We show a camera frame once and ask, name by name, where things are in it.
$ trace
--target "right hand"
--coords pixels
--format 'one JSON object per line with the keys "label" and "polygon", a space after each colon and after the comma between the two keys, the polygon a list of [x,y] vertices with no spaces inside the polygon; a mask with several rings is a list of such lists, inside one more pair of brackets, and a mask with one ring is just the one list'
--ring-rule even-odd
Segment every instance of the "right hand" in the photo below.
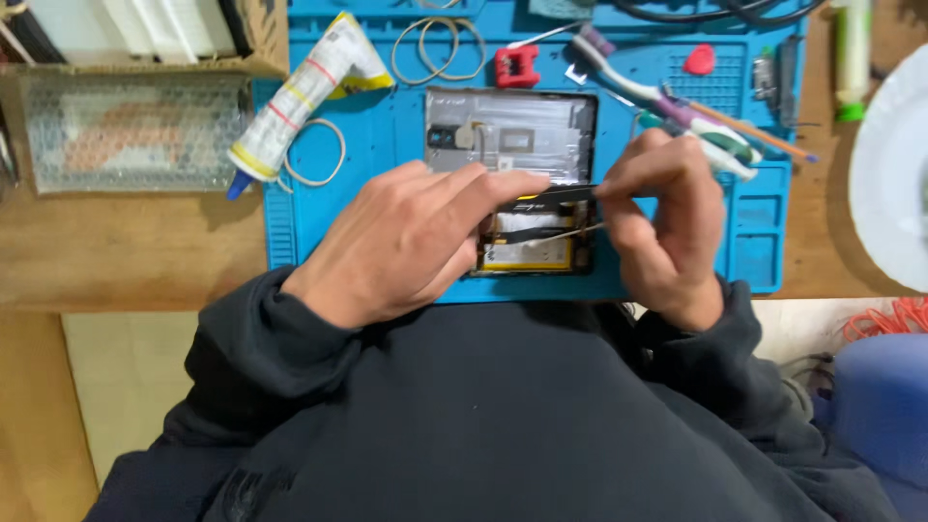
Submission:
{"label": "right hand", "polygon": [[[653,223],[632,197],[655,192]],[[725,206],[698,138],[646,130],[597,187],[622,281],[632,298],[679,329],[709,329],[724,311],[715,277]]]}
{"label": "right hand", "polygon": [[485,217],[548,185],[547,176],[489,174],[480,163],[444,174],[419,161],[400,165],[368,181],[281,291],[343,328],[399,317],[476,263]]}

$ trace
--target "white plate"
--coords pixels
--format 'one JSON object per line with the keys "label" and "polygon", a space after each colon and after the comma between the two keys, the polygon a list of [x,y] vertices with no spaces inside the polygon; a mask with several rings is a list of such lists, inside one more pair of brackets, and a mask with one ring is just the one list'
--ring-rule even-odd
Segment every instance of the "white plate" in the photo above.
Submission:
{"label": "white plate", "polygon": [[928,292],[928,46],[877,91],[854,145],[848,198],[857,235],[901,284]]}

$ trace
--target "white floor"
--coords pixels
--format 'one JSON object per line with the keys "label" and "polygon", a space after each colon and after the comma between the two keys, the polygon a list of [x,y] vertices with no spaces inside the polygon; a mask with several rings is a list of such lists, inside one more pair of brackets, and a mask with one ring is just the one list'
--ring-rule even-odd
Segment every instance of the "white floor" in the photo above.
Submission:
{"label": "white floor", "polygon": [[[847,319],[892,299],[754,301],[764,326],[755,354],[783,362],[845,344]],[[164,414],[184,398],[184,357],[197,314],[70,314],[63,318],[84,428],[100,483],[115,458],[146,448]]]}

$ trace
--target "red pry pick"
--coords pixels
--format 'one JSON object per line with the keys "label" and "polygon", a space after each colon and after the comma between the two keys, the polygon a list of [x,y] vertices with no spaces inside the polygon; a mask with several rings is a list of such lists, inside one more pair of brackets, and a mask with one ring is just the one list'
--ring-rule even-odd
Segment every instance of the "red pry pick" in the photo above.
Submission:
{"label": "red pry pick", "polygon": [[709,44],[699,44],[683,64],[683,70],[697,76],[712,74],[715,70],[715,49]]}

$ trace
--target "tube cap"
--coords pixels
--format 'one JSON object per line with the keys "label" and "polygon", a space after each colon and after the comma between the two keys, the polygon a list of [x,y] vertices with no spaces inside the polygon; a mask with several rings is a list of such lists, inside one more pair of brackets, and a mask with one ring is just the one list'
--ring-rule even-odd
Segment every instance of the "tube cap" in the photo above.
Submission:
{"label": "tube cap", "polygon": [[244,171],[237,170],[235,171],[235,177],[232,178],[232,184],[229,185],[229,190],[226,192],[226,199],[229,201],[234,201],[238,196],[241,195],[245,189],[254,181],[254,178],[246,174]]}
{"label": "tube cap", "polygon": [[838,108],[838,113],[834,119],[838,122],[857,122],[864,119],[866,108],[861,102],[849,103]]}

